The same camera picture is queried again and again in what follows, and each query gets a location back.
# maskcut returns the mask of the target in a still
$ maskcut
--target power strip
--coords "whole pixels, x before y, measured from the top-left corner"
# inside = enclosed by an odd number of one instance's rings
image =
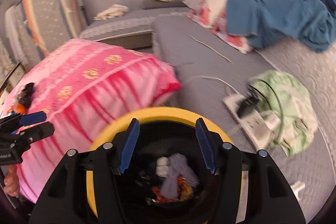
[[[246,98],[243,95],[241,95],[240,93],[235,93],[233,95],[223,98],[223,102],[225,103],[233,117],[236,119],[236,121],[241,125],[246,133],[246,136],[248,137],[256,151],[265,149],[274,139],[272,129],[278,125],[280,120],[278,119],[270,124],[270,121],[265,121],[256,110],[253,110],[250,115],[244,116],[240,119],[236,112],[239,108],[239,103],[244,99]]]

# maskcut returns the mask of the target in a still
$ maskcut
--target pink striped fabric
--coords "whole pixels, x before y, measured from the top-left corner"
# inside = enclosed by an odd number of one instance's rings
[[[87,151],[102,130],[122,115],[161,105],[181,86],[170,65],[151,54],[72,39],[35,66],[7,99],[4,110],[29,82],[29,113],[45,111],[52,137],[31,145],[18,166],[21,192],[36,202],[67,150]]]

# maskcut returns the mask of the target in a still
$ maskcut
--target metal bolt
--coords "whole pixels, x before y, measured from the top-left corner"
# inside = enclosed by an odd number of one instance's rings
[[[104,149],[111,149],[112,146],[113,146],[112,143],[104,143],[104,144],[103,144]]]
[[[230,144],[230,143],[223,143],[223,148],[224,149],[231,149],[232,148],[232,144]]]
[[[72,157],[72,156],[74,156],[76,154],[76,150],[75,149],[70,149],[68,152],[67,152],[67,155],[69,156],[69,157]]]
[[[259,150],[259,155],[262,156],[262,157],[266,157],[268,155],[267,151],[265,150]]]

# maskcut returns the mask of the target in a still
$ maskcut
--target gray cushion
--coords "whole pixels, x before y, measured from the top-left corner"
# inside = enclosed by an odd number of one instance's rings
[[[217,80],[198,78],[188,83],[188,79],[196,75],[215,76],[246,95],[246,83],[250,77],[273,69],[257,52],[244,55],[213,35],[211,30],[187,17],[159,18],[154,23],[153,33],[156,40],[156,43],[153,41],[154,46],[159,48],[156,50],[160,52],[163,61],[175,68],[183,85],[176,96],[178,106],[207,117],[225,132],[229,132],[236,125],[222,101],[226,96],[225,85]],[[189,35],[213,47],[232,63],[197,43]],[[229,137],[239,149],[253,152],[242,131]],[[320,130],[315,133],[312,145],[304,152],[286,157],[277,148],[271,156],[289,184],[297,180],[306,184],[306,188],[299,193],[299,203],[306,221],[309,222],[335,186],[332,161]]]
[[[169,8],[169,7],[187,7],[181,0],[176,1],[159,1],[159,0],[144,0],[143,9],[157,9],[157,8]]]
[[[152,31],[152,23],[157,17],[181,16],[189,11],[188,7],[137,10],[123,17],[97,20],[80,34],[80,38],[101,41],[107,38],[148,33]]]

